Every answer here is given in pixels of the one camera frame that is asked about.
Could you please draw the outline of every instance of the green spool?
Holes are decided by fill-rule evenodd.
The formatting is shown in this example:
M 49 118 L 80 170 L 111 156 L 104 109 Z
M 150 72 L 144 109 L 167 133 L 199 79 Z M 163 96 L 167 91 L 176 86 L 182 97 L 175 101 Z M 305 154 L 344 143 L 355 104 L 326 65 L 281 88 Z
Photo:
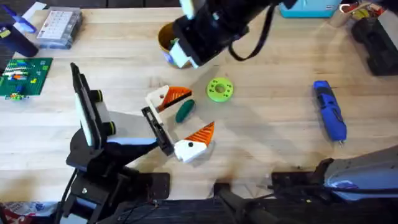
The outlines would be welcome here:
M 211 100 L 223 103 L 232 97 L 234 86 L 227 78 L 214 78 L 207 85 L 206 92 Z

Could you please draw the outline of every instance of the wooden table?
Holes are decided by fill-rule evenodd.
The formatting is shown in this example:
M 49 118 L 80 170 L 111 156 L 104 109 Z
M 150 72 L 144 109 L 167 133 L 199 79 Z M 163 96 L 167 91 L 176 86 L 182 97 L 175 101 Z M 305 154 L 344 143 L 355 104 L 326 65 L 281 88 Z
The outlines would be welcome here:
M 324 19 L 283 19 L 276 13 L 271 36 L 254 59 L 241 63 L 224 52 L 197 70 L 177 70 L 166 64 L 157 33 L 182 15 L 180 9 L 83 14 L 71 50 L 37 55 L 54 58 L 42 94 L 0 103 L 0 201 L 60 200 L 73 170 L 65 164 L 69 142 L 79 127 L 70 62 L 93 89 L 103 91 L 111 111 L 141 114 L 146 94 L 163 85 L 193 90 L 195 115 L 188 127 L 174 128 L 187 136 L 186 130 L 215 121 L 213 151 L 183 164 L 156 149 L 130 164 L 143 172 L 169 172 L 170 199 L 206 198 L 219 178 L 233 180 L 233 191 L 243 197 L 256 197 L 265 193 L 262 186 L 274 169 L 312 169 L 327 157 L 354 157 L 398 144 L 398 77 L 372 76 L 358 54 L 365 55 L 362 46 Z M 44 19 L 45 11 L 39 11 L 33 23 L 41 27 Z M 235 43 L 241 55 L 254 48 L 263 21 L 264 14 Z M 205 95 L 213 77 L 234 83 L 229 102 L 217 104 Z M 314 80 L 334 87 L 348 126 L 344 149 L 323 129 Z

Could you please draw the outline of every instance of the cable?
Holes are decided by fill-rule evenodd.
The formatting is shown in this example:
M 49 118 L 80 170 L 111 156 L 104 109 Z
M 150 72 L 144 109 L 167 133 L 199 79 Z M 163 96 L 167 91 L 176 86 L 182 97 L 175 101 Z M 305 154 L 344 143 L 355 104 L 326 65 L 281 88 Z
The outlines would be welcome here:
M 241 223 L 238 220 L 242 220 L 242 217 L 243 217 L 242 213 L 243 213 L 244 209 L 250 203 L 257 202 L 257 201 L 265 199 L 265 198 L 274 197 L 277 194 L 286 192 L 288 190 L 305 190 L 305 189 L 320 189 L 320 190 L 329 190 L 332 192 L 346 192 L 346 193 L 352 193 L 352 194 L 398 194 L 398 189 L 341 189 L 338 187 L 325 187 L 322 185 L 298 185 L 298 186 L 294 186 L 294 187 L 285 188 L 282 190 L 276 190 L 273 194 L 269 194 L 269 195 L 265 195 L 265 196 L 247 200 L 246 203 L 244 203 L 244 205 L 242 207 L 239 207 L 236 209 L 236 214 L 239 214 L 238 217 L 236 217 L 233 214 L 233 211 L 228 207 L 228 205 L 222 198 L 220 198 L 220 200 L 221 200 L 221 203 L 223 204 L 224 208 L 226 209 L 229 217 L 232 219 L 233 224 L 238 224 L 238 223 Z
M 221 201 L 221 204 L 223 205 L 224 209 L 226 210 L 226 213 L 228 214 L 229 218 L 232 220 L 232 223 L 238 224 L 238 222 L 236 221 L 236 217 L 233 214 L 233 211 L 228 207 L 226 202 L 224 202 L 224 200 L 222 198 L 220 198 L 220 201 Z
M 320 189 L 320 190 L 329 190 L 334 192 L 346 192 L 352 194 L 398 194 L 398 189 L 341 189 L 338 187 L 325 187 L 322 185 L 298 185 L 294 187 L 289 187 L 286 189 L 282 189 L 281 191 L 285 190 L 293 190 L 293 189 Z
M 136 202 L 136 203 L 134 204 L 134 206 L 131 208 L 129 214 L 124 218 L 122 224 L 125 224 L 125 222 L 127 221 L 127 219 L 130 217 L 131 213 L 132 213 L 136 208 L 142 207 L 142 206 L 144 206 L 144 205 L 148 205 L 148 204 L 150 204 L 150 202 L 144 202 L 144 203 L 141 203 L 140 205 L 137 205 L 137 204 L 138 204 L 138 202 Z
M 134 206 L 130 209 L 130 212 L 129 212 L 129 214 L 128 215 L 126 215 L 126 217 L 124 218 L 124 220 L 123 220 L 123 222 L 122 222 L 122 224 L 125 224 L 125 222 L 126 222 L 126 220 L 130 217 L 130 215 L 131 215 L 131 213 L 132 213 L 132 211 L 134 211 L 134 209 L 136 209 L 137 208 L 137 204 L 138 204 L 138 202 L 136 202 L 135 204 L 134 204 Z
M 136 219 L 136 220 L 133 220 L 133 221 L 131 221 L 131 222 L 129 222 L 129 224 L 132 224 L 132 223 L 135 223 L 135 222 L 138 222 L 138 221 L 141 221 L 142 219 L 144 219 L 144 218 L 146 218 L 146 217 L 148 217 L 150 214 L 152 214 L 155 210 L 157 210 L 158 209 L 158 205 L 155 205 L 155 207 L 152 209 L 152 210 L 150 210 L 147 214 L 145 214 L 145 215 L 143 215 L 143 216 L 141 216 L 141 217 L 139 217 L 138 219 Z
M 75 179 L 76 175 L 77 175 L 77 169 L 75 169 L 75 170 L 73 171 L 73 174 L 72 174 L 72 176 L 71 176 L 70 179 L 69 179 L 69 182 L 68 182 L 68 184 L 67 184 L 67 187 L 65 188 L 65 191 L 63 192 L 63 195 L 62 195 L 62 198 L 61 198 L 61 202 L 60 202 L 60 204 L 58 205 L 58 207 L 57 207 L 57 212 L 56 212 L 56 214 L 55 214 L 54 224 L 59 224 L 60 221 L 61 221 L 61 210 L 62 210 L 63 204 L 65 203 L 65 200 L 66 200 L 66 198 L 67 198 L 67 194 L 68 194 L 68 192 L 69 192 L 70 186 L 72 185 L 72 182 L 73 182 L 73 180 Z
M 249 56 L 247 56 L 246 58 L 242 58 L 238 54 L 236 54 L 236 52 L 234 51 L 233 46 L 232 46 L 233 43 L 231 42 L 231 44 L 228 46 L 228 51 L 232 55 L 232 57 L 235 58 L 235 60 L 240 61 L 240 62 L 245 61 L 249 58 L 253 58 L 261 51 L 262 47 L 264 46 L 264 44 L 267 40 L 269 29 L 271 28 L 272 18 L 274 17 L 275 7 L 276 7 L 275 4 L 271 4 L 269 6 L 269 9 L 268 9 L 267 15 L 266 15 L 266 21 L 264 22 L 264 27 L 262 28 L 259 42 L 257 43 L 253 52 L 251 52 L 251 54 Z

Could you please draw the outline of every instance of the orange plastic piece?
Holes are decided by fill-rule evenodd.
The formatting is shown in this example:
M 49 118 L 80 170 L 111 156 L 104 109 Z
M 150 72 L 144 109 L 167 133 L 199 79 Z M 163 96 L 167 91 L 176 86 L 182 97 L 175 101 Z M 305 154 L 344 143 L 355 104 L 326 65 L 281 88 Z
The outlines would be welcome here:
M 159 112 L 163 111 L 164 109 L 168 108 L 171 102 L 181 98 L 183 99 L 184 96 L 190 96 L 192 94 L 192 90 L 185 88 L 185 87 L 179 87 L 179 86 L 170 86 L 169 91 L 167 92 L 163 103 L 157 107 L 157 110 Z
M 185 140 L 203 142 L 208 146 L 213 137 L 213 133 L 214 133 L 214 121 L 203 127 L 201 130 L 195 132 L 195 134 L 186 137 Z

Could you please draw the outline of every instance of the plastic storage box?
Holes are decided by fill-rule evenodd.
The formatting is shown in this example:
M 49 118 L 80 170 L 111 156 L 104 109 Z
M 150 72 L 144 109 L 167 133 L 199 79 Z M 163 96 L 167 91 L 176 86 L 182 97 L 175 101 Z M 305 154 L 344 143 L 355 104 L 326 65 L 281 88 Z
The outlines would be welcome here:
M 83 22 L 79 8 L 50 7 L 37 34 L 40 48 L 70 49 Z
M 337 10 L 341 0 L 298 0 L 296 4 L 287 9 L 280 3 L 280 13 L 285 18 L 311 18 L 331 17 Z

